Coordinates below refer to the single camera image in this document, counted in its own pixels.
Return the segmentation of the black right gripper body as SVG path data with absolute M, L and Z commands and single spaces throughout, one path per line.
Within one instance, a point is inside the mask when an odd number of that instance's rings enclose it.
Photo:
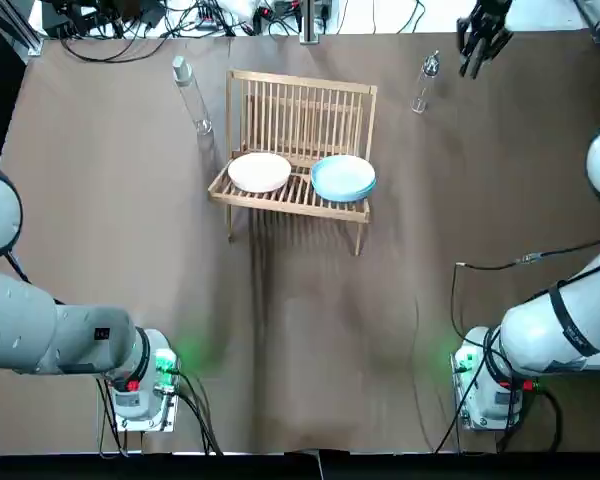
M 477 0 L 469 16 L 473 31 L 499 31 L 504 28 L 511 0 Z

